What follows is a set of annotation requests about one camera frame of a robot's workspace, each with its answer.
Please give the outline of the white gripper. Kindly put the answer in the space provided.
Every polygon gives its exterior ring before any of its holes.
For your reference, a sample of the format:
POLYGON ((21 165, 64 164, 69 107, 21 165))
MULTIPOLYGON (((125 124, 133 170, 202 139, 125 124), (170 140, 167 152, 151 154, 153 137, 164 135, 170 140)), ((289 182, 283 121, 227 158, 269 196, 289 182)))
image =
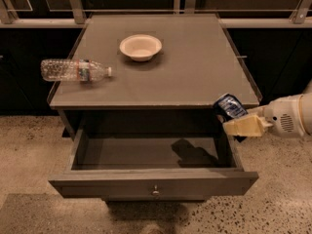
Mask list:
POLYGON ((302 98, 303 95, 280 97, 266 106, 248 109, 248 115, 223 120, 222 127, 228 136, 234 137, 262 137, 268 128, 276 137, 305 137, 302 98))

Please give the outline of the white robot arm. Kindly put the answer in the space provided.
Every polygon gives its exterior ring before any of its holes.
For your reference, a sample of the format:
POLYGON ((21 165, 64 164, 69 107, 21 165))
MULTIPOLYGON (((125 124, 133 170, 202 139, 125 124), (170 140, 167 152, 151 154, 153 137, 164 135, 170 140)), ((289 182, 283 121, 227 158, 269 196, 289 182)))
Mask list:
POLYGON ((235 137, 262 137, 266 132, 284 138, 310 137, 312 93, 277 98, 222 126, 228 136, 235 137))

